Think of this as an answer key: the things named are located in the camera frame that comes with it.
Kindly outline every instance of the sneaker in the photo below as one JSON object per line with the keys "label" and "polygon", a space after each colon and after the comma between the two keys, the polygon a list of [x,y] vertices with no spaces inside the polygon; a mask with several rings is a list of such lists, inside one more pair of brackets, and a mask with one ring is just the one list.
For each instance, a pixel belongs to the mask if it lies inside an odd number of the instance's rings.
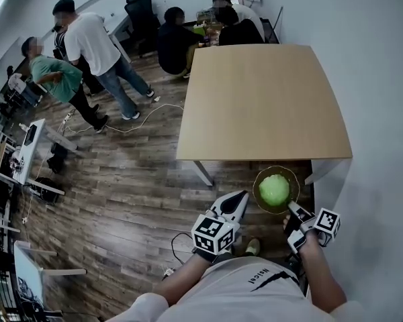
{"label": "sneaker", "polygon": [[261,250],[261,245],[260,241],[258,239],[252,239],[247,246],[247,250],[245,250],[245,253],[252,253],[254,256],[258,256],[260,254]]}
{"label": "sneaker", "polygon": [[152,98],[154,96],[155,92],[152,89],[149,89],[149,91],[147,92],[146,96],[148,98]]}
{"label": "sneaker", "polygon": [[96,105],[93,107],[94,113],[97,113],[99,110],[100,110],[100,105],[99,105],[99,104],[96,104]]}
{"label": "sneaker", "polygon": [[109,120],[109,116],[108,116],[108,115],[104,116],[104,117],[101,119],[101,121],[102,121],[103,124],[101,125],[101,127],[100,127],[99,129],[95,129],[95,132],[96,132],[96,133],[101,133],[101,132],[103,131],[103,129],[105,128],[106,123],[107,123],[108,120]]}
{"label": "sneaker", "polygon": [[125,115],[121,114],[121,117],[125,121],[129,121],[130,119],[138,119],[140,117],[140,112],[137,111],[133,117],[126,117]]}

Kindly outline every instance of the forearm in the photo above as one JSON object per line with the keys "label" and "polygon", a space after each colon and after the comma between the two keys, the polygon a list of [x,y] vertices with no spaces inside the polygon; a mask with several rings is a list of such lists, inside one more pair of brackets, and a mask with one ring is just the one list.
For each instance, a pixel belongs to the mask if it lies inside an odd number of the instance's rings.
{"label": "forearm", "polygon": [[51,72],[43,77],[41,77],[39,80],[36,81],[37,85],[43,85],[44,83],[51,83],[54,82],[55,78],[57,77],[58,72]]}
{"label": "forearm", "polygon": [[312,303],[326,313],[345,304],[347,298],[341,286],[333,278],[330,267],[319,245],[303,247],[300,251],[308,278]]}
{"label": "forearm", "polygon": [[176,304],[182,296],[196,285],[211,263],[194,254],[170,277],[158,284],[153,293],[166,298],[169,306]]}

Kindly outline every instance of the hand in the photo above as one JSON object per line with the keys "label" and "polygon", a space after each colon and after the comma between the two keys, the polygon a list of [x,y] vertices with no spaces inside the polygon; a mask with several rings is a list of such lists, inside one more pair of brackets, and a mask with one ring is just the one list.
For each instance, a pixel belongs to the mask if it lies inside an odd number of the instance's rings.
{"label": "hand", "polygon": [[54,84],[57,84],[61,81],[62,72],[55,72],[54,73]]}
{"label": "hand", "polygon": [[[288,215],[284,220],[283,220],[283,229],[285,230],[288,221],[289,221],[290,216]],[[300,255],[306,255],[308,253],[313,253],[313,252],[319,252],[321,250],[321,246],[318,243],[318,235],[316,235],[316,232],[314,230],[310,230],[306,233],[306,242],[302,247],[298,249],[298,252]]]}

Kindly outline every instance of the white desk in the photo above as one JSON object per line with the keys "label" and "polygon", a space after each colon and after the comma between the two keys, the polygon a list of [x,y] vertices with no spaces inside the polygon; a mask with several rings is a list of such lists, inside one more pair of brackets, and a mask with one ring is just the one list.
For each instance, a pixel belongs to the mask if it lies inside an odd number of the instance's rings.
{"label": "white desk", "polygon": [[[74,276],[78,274],[86,274],[87,270],[45,270],[30,258],[29,254],[43,254],[47,256],[56,256],[56,252],[48,250],[34,250],[30,242],[15,241],[13,245],[13,255],[15,256],[15,272],[18,281],[18,290],[27,292],[28,288],[32,292],[35,301],[43,304],[43,275],[48,276]],[[27,285],[27,288],[22,288],[22,281]]]}
{"label": "white desk", "polygon": [[60,135],[58,132],[48,127],[46,125],[45,119],[34,121],[33,123],[30,124],[30,127],[32,125],[35,125],[37,127],[36,134],[34,135],[34,139],[31,144],[25,146],[23,143],[21,150],[19,151],[19,156],[17,157],[17,160],[19,162],[24,162],[24,165],[22,166],[21,172],[13,173],[13,179],[18,181],[22,185],[28,183],[36,185],[48,191],[58,193],[59,195],[64,195],[64,191],[54,189],[53,187],[41,184],[40,182],[36,182],[36,179],[33,180],[30,178],[30,172],[32,169],[32,162],[34,159],[34,154],[36,152],[36,147],[42,136],[45,136],[51,142],[59,143],[61,146],[65,147],[66,149],[76,154],[77,154],[76,149],[78,147],[76,144],[70,142],[68,139]]}
{"label": "white desk", "polygon": [[118,50],[121,52],[122,56],[131,63],[130,57],[128,57],[126,51],[120,44],[120,41],[116,38],[116,34],[121,30],[122,26],[130,20],[130,17],[127,13],[122,13],[118,15],[114,15],[109,19],[105,20],[105,29],[107,34],[109,35],[112,42],[116,45]]}

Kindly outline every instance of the wooden floor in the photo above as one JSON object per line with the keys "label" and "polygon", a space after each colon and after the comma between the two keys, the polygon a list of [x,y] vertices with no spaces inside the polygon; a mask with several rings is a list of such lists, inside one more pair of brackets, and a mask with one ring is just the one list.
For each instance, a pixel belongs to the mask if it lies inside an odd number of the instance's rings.
{"label": "wooden floor", "polygon": [[[156,56],[137,59],[134,67],[152,85],[158,103],[138,96],[128,83],[124,87],[142,113],[138,121],[124,121],[118,105],[109,93],[89,98],[99,103],[101,112],[110,117],[109,125],[127,130],[140,125],[150,111],[163,103],[184,106],[187,81],[167,76],[159,67]],[[71,110],[52,97],[44,97],[35,111],[22,119],[29,123],[46,118],[49,126],[58,129]],[[163,277],[168,267],[179,267],[171,250],[171,240],[181,231],[190,232],[197,216],[213,201],[226,193],[252,190],[258,172],[274,162],[206,163],[215,180],[207,187],[183,163],[175,160],[182,110],[163,107],[151,115],[146,124],[130,133],[105,129],[96,134],[92,129],[65,136],[74,141],[82,157],[69,154],[66,169],[52,174],[44,165],[40,175],[49,176],[62,185],[66,195],[53,207],[32,199],[28,223],[21,217],[29,209],[30,196],[25,190],[19,200],[19,212],[13,224],[22,229],[19,236],[36,248],[55,250],[57,258],[38,261],[45,268],[86,268],[86,276],[48,279],[46,301],[51,309],[79,311],[110,318],[127,309],[132,302]],[[21,141],[15,126],[13,134]],[[69,121],[73,130],[88,125],[78,113]],[[32,175],[38,172],[41,159],[35,163]],[[309,161],[280,162],[293,170],[302,186],[300,204],[313,209],[311,187],[303,186],[311,174]],[[272,260],[289,253],[282,233],[283,216],[260,210],[252,197],[242,220],[244,242],[250,237],[262,241],[261,256]],[[191,240],[184,235],[175,241],[177,256],[190,256]],[[67,321],[95,321],[92,317],[68,315]]]}

